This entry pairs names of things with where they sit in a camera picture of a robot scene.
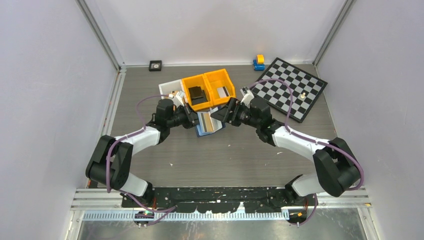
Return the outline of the gold striped card pocket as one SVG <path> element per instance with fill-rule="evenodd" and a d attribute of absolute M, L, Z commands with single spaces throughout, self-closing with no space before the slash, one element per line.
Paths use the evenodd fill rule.
<path fill-rule="evenodd" d="M 204 133 L 213 133 L 215 131 L 215 124 L 209 112 L 200 113 L 201 129 Z"/>

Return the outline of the blue leather card holder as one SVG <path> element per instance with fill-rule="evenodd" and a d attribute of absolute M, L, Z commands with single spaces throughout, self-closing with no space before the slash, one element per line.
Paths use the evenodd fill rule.
<path fill-rule="evenodd" d="M 195 126 L 195 131 L 198 138 L 214 134 L 226 127 L 225 123 L 211 117 L 212 113 L 215 113 L 220 109 L 221 107 L 217 106 L 209 108 L 207 111 L 197 112 L 199 124 Z"/>

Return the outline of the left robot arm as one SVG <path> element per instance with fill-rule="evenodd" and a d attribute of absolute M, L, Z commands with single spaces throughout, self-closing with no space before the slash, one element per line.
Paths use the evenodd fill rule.
<path fill-rule="evenodd" d="M 171 99 L 158 101 L 151 120 L 140 130 L 127 135 L 103 135 L 97 142 L 85 170 L 88 179 L 107 189 L 129 193 L 141 207 L 153 202 L 152 184 L 130 172 L 133 155 L 161 144 L 171 128 L 190 129 L 199 124 L 198 114 L 187 104 L 176 106 Z"/>

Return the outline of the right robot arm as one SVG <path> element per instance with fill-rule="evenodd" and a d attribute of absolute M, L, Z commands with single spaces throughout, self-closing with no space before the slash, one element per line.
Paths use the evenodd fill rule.
<path fill-rule="evenodd" d="M 211 117 L 236 127 L 241 124 L 251 126 L 262 142 L 290 150 L 314 164 L 314 173 L 297 176 L 285 185 L 285 198 L 291 205 L 299 205 L 311 194 L 326 192 L 339 197 L 352 189 L 363 174 L 343 139 L 315 138 L 290 128 L 273 118 L 270 106 L 262 98 L 255 97 L 245 105 L 232 97 Z"/>

